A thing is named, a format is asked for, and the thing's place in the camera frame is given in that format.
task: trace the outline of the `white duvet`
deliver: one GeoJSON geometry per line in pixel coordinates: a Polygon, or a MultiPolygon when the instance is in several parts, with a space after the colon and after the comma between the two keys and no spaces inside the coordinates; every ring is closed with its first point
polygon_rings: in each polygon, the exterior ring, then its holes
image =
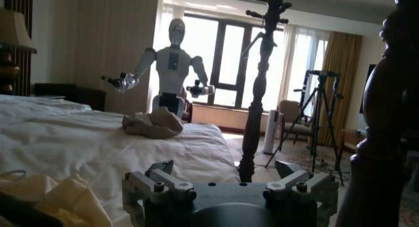
{"type": "Polygon", "coordinates": [[[191,182],[239,182],[220,130],[186,124],[166,140],[127,135],[122,114],[60,100],[0,95],[0,173],[27,170],[56,180],[88,181],[116,227],[131,226],[122,208],[122,177],[175,160],[172,175],[191,182]]]}

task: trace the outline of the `beige towel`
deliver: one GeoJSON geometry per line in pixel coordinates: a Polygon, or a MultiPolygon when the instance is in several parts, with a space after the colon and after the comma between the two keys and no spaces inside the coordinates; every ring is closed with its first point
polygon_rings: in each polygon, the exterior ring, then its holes
{"type": "MultiPolygon", "coordinates": [[[[100,202],[80,177],[62,182],[43,175],[15,180],[14,176],[0,177],[0,191],[34,202],[35,209],[58,218],[66,227],[112,227],[100,202]]],[[[0,219],[0,226],[14,225],[0,219]]]]}
{"type": "Polygon", "coordinates": [[[182,133],[183,122],[166,107],[160,107],[151,114],[136,113],[134,116],[124,116],[123,128],[128,135],[166,139],[182,133]]]}

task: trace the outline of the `camera tripod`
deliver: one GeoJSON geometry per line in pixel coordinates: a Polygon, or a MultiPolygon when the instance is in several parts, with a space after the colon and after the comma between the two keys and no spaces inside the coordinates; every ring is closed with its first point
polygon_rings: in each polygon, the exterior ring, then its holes
{"type": "Polygon", "coordinates": [[[338,99],[343,99],[343,96],[341,94],[337,93],[338,91],[338,86],[339,86],[339,81],[341,81],[341,74],[334,73],[334,72],[322,72],[322,71],[311,71],[309,70],[306,72],[306,77],[305,77],[305,83],[303,83],[303,89],[301,90],[294,90],[295,92],[302,91],[302,100],[301,100],[301,113],[298,115],[298,117],[295,118],[291,128],[289,130],[289,132],[286,133],[281,144],[270,158],[270,161],[267,163],[267,165],[265,166],[266,168],[269,168],[269,165],[275,157],[275,154],[278,153],[279,149],[282,148],[282,143],[283,141],[287,139],[290,132],[294,129],[295,124],[298,123],[298,121],[303,118],[305,116],[305,110],[306,107],[309,105],[309,103],[311,102],[311,100],[314,99],[315,95],[317,95],[317,102],[315,102],[315,109],[314,109],[314,117],[313,117],[313,143],[311,143],[311,157],[313,157],[313,161],[311,161],[311,169],[313,172],[315,172],[315,159],[317,159],[317,144],[318,144],[318,133],[319,133],[319,120],[321,120],[321,109],[322,109],[322,99],[325,101],[325,107],[326,107],[326,114],[327,114],[327,127],[331,133],[331,137],[333,137],[333,146],[334,146],[334,151],[335,151],[335,171],[339,173],[339,177],[341,177],[341,183],[343,185],[343,177],[342,177],[342,170],[341,170],[341,159],[342,159],[342,150],[338,152],[338,146],[337,146],[337,140],[335,140],[335,131],[334,131],[334,126],[333,126],[333,115],[334,115],[334,110],[335,110],[335,102],[337,102],[337,98],[338,99]],[[318,87],[314,89],[314,92],[311,93],[306,103],[305,103],[305,97],[306,97],[306,88],[307,88],[307,81],[309,81],[309,76],[310,74],[319,76],[319,85],[318,87]],[[331,101],[331,105],[329,105],[329,101],[327,101],[327,96],[326,96],[326,90],[325,90],[325,82],[327,80],[329,77],[334,77],[335,78],[335,83],[334,83],[334,88],[333,88],[333,101],[331,101]]]}

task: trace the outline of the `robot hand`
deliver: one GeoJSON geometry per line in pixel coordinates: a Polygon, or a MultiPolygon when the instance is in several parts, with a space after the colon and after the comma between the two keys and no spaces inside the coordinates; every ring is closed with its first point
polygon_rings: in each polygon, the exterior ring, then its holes
{"type": "Polygon", "coordinates": [[[187,86],[186,90],[191,92],[191,95],[194,98],[198,98],[198,96],[202,95],[212,95],[215,93],[215,87],[208,85],[199,87],[199,80],[195,80],[195,86],[187,86]]]}
{"type": "Polygon", "coordinates": [[[127,73],[120,73],[119,78],[110,78],[110,77],[102,76],[102,79],[107,80],[108,83],[114,85],[116,91],[122,93],[124,93],[126,90],[132,89],[140,81],[139,77],[136,77],[134,74],[127,74],[127,73]]]}

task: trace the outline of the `lamp shade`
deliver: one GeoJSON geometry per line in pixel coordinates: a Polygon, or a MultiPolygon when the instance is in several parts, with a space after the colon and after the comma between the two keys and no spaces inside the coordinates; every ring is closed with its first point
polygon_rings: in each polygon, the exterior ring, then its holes
{"type": "Polygon", "coordinates": [[[28,35],[24,15],[4,8],[0,8],[0,45],[27,48],[36,53],[28,35]]]}

